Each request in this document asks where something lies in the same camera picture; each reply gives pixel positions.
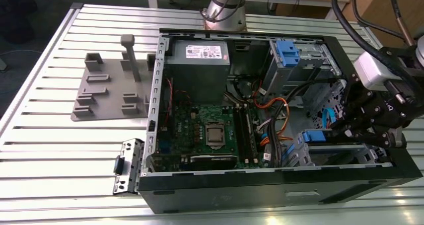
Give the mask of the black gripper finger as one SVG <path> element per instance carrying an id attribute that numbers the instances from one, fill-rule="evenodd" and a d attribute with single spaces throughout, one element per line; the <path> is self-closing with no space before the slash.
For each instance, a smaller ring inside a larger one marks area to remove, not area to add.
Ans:
<path id="1" fill-rule="evenodd" d="M 383 149 L 403 149 L 406 147 L 402 127 L 383 129 L 379 126 L 375 126 L 367 129 L 349 129 L 346 127 L 333 126 L 331 135 L 339 141 L 355 142 Z"/>
<path id="2" fill-rule="evenodd" d="M 374 93 L 363 87 L 357 74 L 350 74 L 339 100 L 341 117 L 330 125 L 333 131 L 363 131 L 369 128 L 369 119 L 362 107 L 373 97 Z"/>

